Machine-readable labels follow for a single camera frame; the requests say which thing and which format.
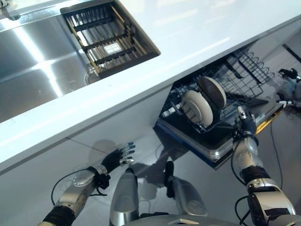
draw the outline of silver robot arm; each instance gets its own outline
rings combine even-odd
[[[248,205],[256,226],[292,226],[301,223],[301,217],[286,195],[270,178],[258,157],[258,140],[255,123],[241,107],[238,112],[242,122],[239,138],[233,142],[232,164],[234,173],[246,185]]]
[[[71,186],[38,226],[71,226],[93,191],[96,189],[99,192],[98,188],[106,189],[109,186],[108,173],[121,164],[134,162],[132,157],[128,156],[134,152],[133,148],[135,148],[133,143],[129,143],[124,148],[107,155],[101,164],[76,173]]]

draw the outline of dishwasher rack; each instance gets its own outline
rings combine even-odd
[[[61,9],[61,13],[99,80],[159,55],[116,1],[80,3]]]
[[[222,109],[218,109],[210,96],[198,86],[197,81],[204,76],[215,79],[224,89],[227,103]],[[255,104],[256,97],[263,93],[261,86],[274,76],[274,73],[269,72],[269,68],[264,67],[264,63],[260,62],[253,52],[239,49],[176,81],[160,116],[164,119],[175,113],[188,121],[198,133],[208,132],[235,115],[238,106]],[[201,93],[211,106],[214,119],[209,127],[192,123],[183,113],[181,99],[187,90]]]

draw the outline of plate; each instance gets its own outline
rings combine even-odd
[[[193,90],[187,90],[182,96],[182,109],[195,124],[201,122],[205,127],[211,125],[213,113],[209,103],[203,96]]]
[[[198,80],[200,88],[208,95],[217,108],[222,109],[226,106],[227,98],[224,89],[214,79],[202,77]]]

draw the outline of dishwasher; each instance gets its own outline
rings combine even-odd
[[[248,51],[250,46],[242,47],[176,81],[156,124],[214,169],[225,163],[233,152],[232,133],[238,106],[255,115],[258,132],[283,108],[274,99],[261,97],[264,85],[275,75],[253,52]],[[198,85],[202,77],[214,79],[224,90],[227,101],[222,108]],[[211,125],[206,127],[188,119],[182,108],[182,97],[187,90],[200,93],[209,103],[213,113]]]

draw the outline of kitchen counter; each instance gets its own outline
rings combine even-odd
[[[300,19],[301,7],[299,0],[121,0],[121,3],[161,55],[1,123],[0,172]]]

